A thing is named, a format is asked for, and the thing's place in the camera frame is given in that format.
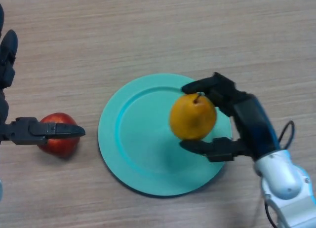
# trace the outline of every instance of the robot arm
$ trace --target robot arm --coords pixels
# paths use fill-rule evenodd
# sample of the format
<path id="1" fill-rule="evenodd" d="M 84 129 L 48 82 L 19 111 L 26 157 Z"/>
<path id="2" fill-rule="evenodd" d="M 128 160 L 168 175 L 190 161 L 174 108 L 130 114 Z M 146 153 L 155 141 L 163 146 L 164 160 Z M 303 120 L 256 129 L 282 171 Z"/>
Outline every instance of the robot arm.
<path id="1" fill-rule="evenodd" d="M 0 37 L 4 23 L 4 12 L 0 4 Z M 13 64 L 18 48 L 18 37 L 13 30 L 8 31 L 0 44 L 0 143 L 12 141 L 16 145 L 43 145 L 48 139 L 81 137 L 85 130 L 77 125 L 64 123 L 42 123 L 34 117 L 19 117 L 10 124 L 5 121 L 9 104 L 3 90 L 10 87 L 15 76 Z M 2 185 L 0 181 L 0 200 Z"/>
<path id="2" fill-rule="evenodd" d="M 233 81 L 219 73 L 189 83 L 182 91 L 203 92 L 225 115 L 234 119 L 240 138 L 236 141 L 217 138 L 212 143 L 182 141 L 181 147 L 206 156 L 210 162 L 230 161 L 239 155 L 251 157 L 255 172 L 261 177 L 266 209 L 269 205 L 276 211 L 278 227 L 316 227 L 311 180 L 303 169 L 292 163 L 287 150 L 289 144 L 281 148 L 259 100 L 238 91 Z"/>

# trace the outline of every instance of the pear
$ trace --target pear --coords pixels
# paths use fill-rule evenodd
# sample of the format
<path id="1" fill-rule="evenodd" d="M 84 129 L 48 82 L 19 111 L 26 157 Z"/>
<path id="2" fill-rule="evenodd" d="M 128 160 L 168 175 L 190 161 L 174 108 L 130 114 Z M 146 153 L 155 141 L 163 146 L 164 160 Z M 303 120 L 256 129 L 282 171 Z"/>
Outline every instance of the pear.
<path id="1" fill-rule="evenodd" d="M 169 125 L 180 140 L 201 140 L 213 129 L 217 113 L 205 96 L 194 93 L 179 97 L 171 108 Z"/>

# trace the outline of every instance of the black cable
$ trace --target black cable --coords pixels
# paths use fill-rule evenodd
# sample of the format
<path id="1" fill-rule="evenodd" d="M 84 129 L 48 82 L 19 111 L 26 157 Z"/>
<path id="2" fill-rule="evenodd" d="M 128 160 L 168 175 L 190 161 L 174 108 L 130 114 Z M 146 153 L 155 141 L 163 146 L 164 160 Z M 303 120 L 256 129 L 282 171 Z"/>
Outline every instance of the black cable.
<path id="1" fill-rule="evenodd" d="M 284 127 L 283 127 L 283 130 L 278 138 L 278 142 L 280 143 L 282 141 L 282 138 L 285 134 L 285 132 L 287 131 L 288 127 L 291 125 L 292 127 L 292 131 L 291 131 L 291 135 L 286 143 L 286 145 L 284 146 L 284 150 L 287 150 L 289 148 L 289 146 L 291 145 L 293 139 L 294 139 L 294 135 L 295 135 L 295 124 L 292 120 L 290 120 Z"/>
<path id="2" fill-rule="evenodd" d="M 268 217 L 268 220 L 270 222 L 270 224 L 272 225 L 273 228 L 277 228 L 276 224 L 273 222 L 271 216 L 270 216 L 270 213 L 269 213 L 269 210 L 268 210 L 268 204 L 265 202 L 265 210 L 266 210 L 266 214 L 267 214 L 267 217 Z"/>
<path id="3" fill-rule="evenodd" d="M 292 130 L 291 130 L 291 135 L 290 135 L 290 137 L 289 137 L 287 143 L 285 144 L 285 146 L 282 148 L 283 150 L 287 150 L 287 149 L 290 147 L 290 145 L 291 145 L 291 143 L 292 143 L 292 141 L 293 141 L 293 139 L 294 139 L 294 135 L 295 135 L 295 124 L 294 124 L 294 122 L 293 122 L 292 120 L 290 120 L 290 121 L 284 126 L 284 128 L 283 128 L 283 130 L 282 130 L 282 132 L 281 132 L 281 134 L 280 134 L 280 136 L 279 136 L 279 138 L 278 138 L 278 141 L 279 141 L 279 143 L 280 143 L 280 142 L 282 141 L 282 138 L 283 138 L 285 132 L 287 131 L 287 129 L 288 129 L 288 127 L 289 127 L 290 125 L 291 125 L 291 129 L 292 129 Z M 270 213 L 269 213 L 269 210 L 268 210 L 268 206 L 269 206 L 269 205 L 265 202 L 265 210 L 266 210 L 267 218 L 268 218 L 270 224 L 272 225 L 272 227 L 273 227 L 273 228 L 277 228 L 276 224 L 273 222 L 273 220 L 272 220 L 272 218 L 271 218 L 271 216 L 270 216 Z"/>

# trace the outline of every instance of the teal plate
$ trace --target teal plate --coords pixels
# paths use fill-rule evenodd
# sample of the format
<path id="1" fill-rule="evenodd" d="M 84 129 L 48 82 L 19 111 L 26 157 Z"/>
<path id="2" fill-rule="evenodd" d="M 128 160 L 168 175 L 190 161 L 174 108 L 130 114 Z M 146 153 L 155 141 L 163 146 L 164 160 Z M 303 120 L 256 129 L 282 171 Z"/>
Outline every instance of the teal plate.
<path id="1" fill-rule="evenodd" d="M 125 186 L 150 196 L 179 196 L 207 184 L 224 166 L 179 146 L 169 128 L 180 88 L 193 79 L 174 74 L 138 78 L 106 104 L 98 127 L 101 156 Z M 205 138 L 232 137 L 230 119 L 217 109 L 215 127 Z"/>

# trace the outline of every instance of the wooden table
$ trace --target wooden table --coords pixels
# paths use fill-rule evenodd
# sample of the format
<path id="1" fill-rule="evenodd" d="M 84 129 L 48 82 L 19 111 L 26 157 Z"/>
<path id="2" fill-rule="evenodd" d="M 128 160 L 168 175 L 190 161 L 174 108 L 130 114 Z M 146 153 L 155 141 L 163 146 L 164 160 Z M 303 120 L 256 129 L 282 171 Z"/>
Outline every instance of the wooden table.
<path id="1" fill-rule="evenodd" d="M 1 228 L 270 227 L 249 158 L 174 199 L 134 194 L 105 169 L 101 111 L 125 83 L 152 73 L 199 79 L 218 71 L 256 94 L 278 133 L 295 120 L 293 159 L 316 180 L 316 0 L 0 2 L 3 33 L 19 36 L 8 121 L 62 111 L 87 132 L 67 162 L 2 143 Z"/>

